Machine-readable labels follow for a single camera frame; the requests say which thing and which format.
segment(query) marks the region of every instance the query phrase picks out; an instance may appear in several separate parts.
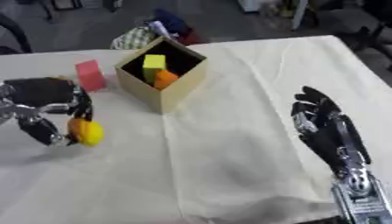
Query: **orange ball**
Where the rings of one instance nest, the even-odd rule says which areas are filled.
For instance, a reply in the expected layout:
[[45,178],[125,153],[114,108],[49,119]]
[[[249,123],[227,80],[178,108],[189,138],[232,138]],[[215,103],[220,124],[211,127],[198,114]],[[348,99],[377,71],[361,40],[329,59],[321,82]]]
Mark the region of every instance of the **orange ball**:
[[171,73],[167,70],[160,70],[157,72],[154,88],[162,90],[169,87],[174,81],[178,80],[179,77],[175,73]]

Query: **yellow cube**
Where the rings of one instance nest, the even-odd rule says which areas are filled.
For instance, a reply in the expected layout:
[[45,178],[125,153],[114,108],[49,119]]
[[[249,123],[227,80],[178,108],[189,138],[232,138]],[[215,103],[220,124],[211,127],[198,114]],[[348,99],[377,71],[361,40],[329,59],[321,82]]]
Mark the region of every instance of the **yellow cube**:
[[143,63],[143,75],[150,84],[160,70],[166,69],[166,56],[160,54],[146,54]]

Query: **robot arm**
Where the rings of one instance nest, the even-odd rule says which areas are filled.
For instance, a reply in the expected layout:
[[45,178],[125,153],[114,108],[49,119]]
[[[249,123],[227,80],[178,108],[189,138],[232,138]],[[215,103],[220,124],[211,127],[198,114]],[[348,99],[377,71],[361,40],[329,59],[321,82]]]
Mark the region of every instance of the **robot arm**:
[[21,130],[45,145],[75,144],[79,133],[61,135],[43,114],[66,114],[91,123],[92,102],[88,94],[70,80],[39,78],[5,80],[0,84],[0,124],[15,118]]
[[392,223],[379,180],[367,168],[371,158],[351,119],[326,95],[304,87],[291,115],[299,138],[334,173],[332,193],[342,219],[350,224]]

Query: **wrinkled cloth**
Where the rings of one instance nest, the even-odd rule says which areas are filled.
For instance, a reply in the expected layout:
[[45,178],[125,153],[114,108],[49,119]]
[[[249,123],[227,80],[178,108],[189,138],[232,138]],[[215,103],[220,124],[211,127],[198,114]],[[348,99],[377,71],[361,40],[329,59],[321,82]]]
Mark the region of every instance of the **wrinkled cloth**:
[[136,50],[148,45],[157,37],[149,26],[139,26],[113,39],[110,49]]
[[300,142],[290,117],[304,85],[350,115],[374,175],[392,192],[392,91],[339,40],[191,48],[208,57],[206,79],[165,115],[119,88],[114,64],[132,51],[0,57],[2,79],[72,78],[74,64],[97,60],[108,80],[91,94],[106,133],[97,147],[46,148],[15,122],[0,126],[0,224],[264,224],[334,216],[332,173]]

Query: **cardboard box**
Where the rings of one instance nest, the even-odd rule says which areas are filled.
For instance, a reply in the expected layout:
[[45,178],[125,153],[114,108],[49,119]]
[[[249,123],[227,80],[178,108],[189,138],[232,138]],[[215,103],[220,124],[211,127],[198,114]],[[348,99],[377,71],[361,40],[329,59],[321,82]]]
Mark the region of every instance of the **cardboard box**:
[[[145,54],[164,54],[167,69],[179,79],[161,91],[147,84],[143,76]],[[206,69],[206,57],[165,37],[157,38],[115,66],[122,88],[159,113],[175,109],[204,80]]]

